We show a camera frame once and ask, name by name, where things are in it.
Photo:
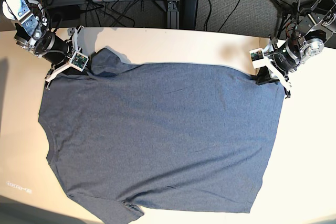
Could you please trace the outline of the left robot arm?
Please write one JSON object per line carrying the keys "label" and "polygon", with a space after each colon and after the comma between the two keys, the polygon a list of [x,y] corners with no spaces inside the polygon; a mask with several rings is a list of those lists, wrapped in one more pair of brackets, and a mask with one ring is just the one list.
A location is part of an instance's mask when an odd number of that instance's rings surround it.
{"label": "left robot arm", "polygon": [[257,85],[280,82],[287,98],[291,89],[289,73],[320,54],[335,35],[335,0],[317,0],[315,7],[305,8],[299,14],[303,15],[302,20],[295,21],[294,30],[283,45],[277,47],[277,39],[273,38],[261,50],[267,62],[259,67],[256,77]]}

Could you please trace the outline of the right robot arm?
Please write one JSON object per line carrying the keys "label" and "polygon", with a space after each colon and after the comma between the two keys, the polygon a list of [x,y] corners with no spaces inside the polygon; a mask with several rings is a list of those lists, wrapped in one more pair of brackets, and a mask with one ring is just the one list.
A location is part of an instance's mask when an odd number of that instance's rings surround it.
{"label": "right robot arm", "polygon": [[82,26],[70,29],[69,39],[62,40],[51,29],[51,18],[36,0],[3,0],[2,12],[6,18],[15,22],[16,44],[51,63],[51,69],[45,77],[45,88],[48,89],[57,75],[69,68],[84,71],[89,57],[78,46]]}

